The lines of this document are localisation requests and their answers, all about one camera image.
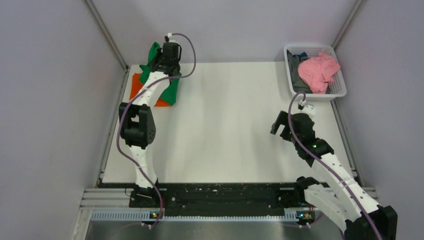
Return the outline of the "green t shirt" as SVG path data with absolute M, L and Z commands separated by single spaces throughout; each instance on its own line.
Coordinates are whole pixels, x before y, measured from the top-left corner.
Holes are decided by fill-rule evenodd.
M 160 48 L 161 48 L 161 45 L 158 42 L 154 42 L 149 49 L 147 63 L 144 65 L 141 64 L 139 66 L 141 69 L 141 74 L 138 76 L 137 82 L 140 87 L 135 94 L 137 94 L 138 91 L 141 89 L 141 87 L 143 87 L 146 84 L 151 72 L 151 69 L 148 64 L 150 64 L 155 59 L 158 53 L 158 50 Z M 170 85 L 160 95 L 155 106 L 170 107 L 174 105 L 177 101 L 178 85 L 179 85 L 179 79 L 178 78 L 172 79 Z

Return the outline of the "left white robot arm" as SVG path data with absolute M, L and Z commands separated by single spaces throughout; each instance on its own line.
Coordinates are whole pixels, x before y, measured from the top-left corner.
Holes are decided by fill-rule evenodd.
M 148 63 L 140 65 L 141 73 L 132 78 L 129 101 L 119 106 L 119 136 L 129 147 L 136 162 L 135 187 L 131 194 L 147 206 L 160 204 L 160 193 L 155 190 L 158 177 L 153 167 L 148 145 L 156 137 L 153 107 L 169 107 L 176 102 L 176 91 L 181 76 L 179 43 L 155 42 L 149 51 Z

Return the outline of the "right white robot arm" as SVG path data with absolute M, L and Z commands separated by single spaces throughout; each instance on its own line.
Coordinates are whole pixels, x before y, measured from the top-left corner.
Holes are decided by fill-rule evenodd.
M 293 143 L 298 156 L 318 174 L 333 191 L 329 193 L 313 177 L 299 177 L 293 200 L 299 206 L 311 204 L 337 225 L 346 240 L 394 240 L 398 214 L 390 206 L 382 206 L 346 171 L 334 149 L 316 137 L 314 122 L 306 113 L 280 111 L 271 127 L 275 135 Z

